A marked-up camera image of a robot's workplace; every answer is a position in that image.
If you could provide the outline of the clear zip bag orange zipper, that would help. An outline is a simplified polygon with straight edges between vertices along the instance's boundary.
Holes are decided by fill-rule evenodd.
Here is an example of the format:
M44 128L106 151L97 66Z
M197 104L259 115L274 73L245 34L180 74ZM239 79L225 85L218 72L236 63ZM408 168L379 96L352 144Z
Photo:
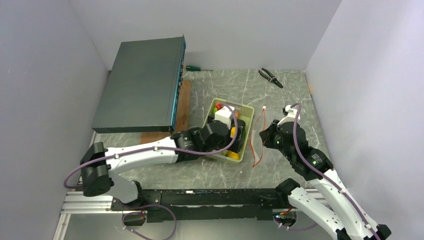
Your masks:
M300 105L295 104L295 105L290 105L290 106L296 107L297 110L298 110L298 107ZM281 119L276 119L276 120L278 121L277 125L278 126L281 125L280 124ZM298 141L297 141L297 138L296 138L296 134L297 134L296 133L296 125L299 124L299 120L300 120L300 116L297 114L296 119L294 121L294 126L293 126L293 140L294 140L294 145L295 145L295 149L297 151L297 154L293 154L292 156L284 156L277 149L271 149L271 148L267 148L267 147L263 146L262 140L261 140L260 135L259 135L260 132L258 133L258 137L255 137L256 134L257 134L255 131L250 135L250 139L249 139L250 149L253 153L253 156L255 157L254 164L253 164L254 167L257 166L260 163L260 161L263 159L264 149L267 148L267 149L276 150L276 151L280 152L283 155L283 157L289 162L289 164L293 168L293 170L298 175L304 177L305 180L308 181L308 180L313 179L317 176L317 174L311 169L311 167L319 169L325 161L325 156L323 155L323 153L320 150L310 146L309 143L308 143L308 153L306 155L302 154L301 150L299 149Z

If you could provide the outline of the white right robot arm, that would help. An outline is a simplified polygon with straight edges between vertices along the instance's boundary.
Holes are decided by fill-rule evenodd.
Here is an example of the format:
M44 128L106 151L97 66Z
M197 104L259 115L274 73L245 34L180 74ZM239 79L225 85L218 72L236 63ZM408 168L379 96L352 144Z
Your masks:
M378 224L354 200L340 180L329 158L309 145L305 131L294 121L275 119L259 133L262 144L275 149L289 161L296 173L311 184L327 205L308 195L296 181L289 178L280 183L276 203L301 210L322 227L334 240L386 240L392 231Z

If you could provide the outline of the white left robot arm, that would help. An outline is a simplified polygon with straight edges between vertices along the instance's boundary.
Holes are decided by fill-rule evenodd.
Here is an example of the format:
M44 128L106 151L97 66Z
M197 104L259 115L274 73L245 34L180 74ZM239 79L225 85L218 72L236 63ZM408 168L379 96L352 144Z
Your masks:
M106 149L102 142L95 142L80 161L83 195L96 197L108 194L129 209L137 210L144 203L141 185L138 181L121 177L122 173L224 152L239 143L243 129L239 122L228 127L214 120L204 127L193 127L150 143Z

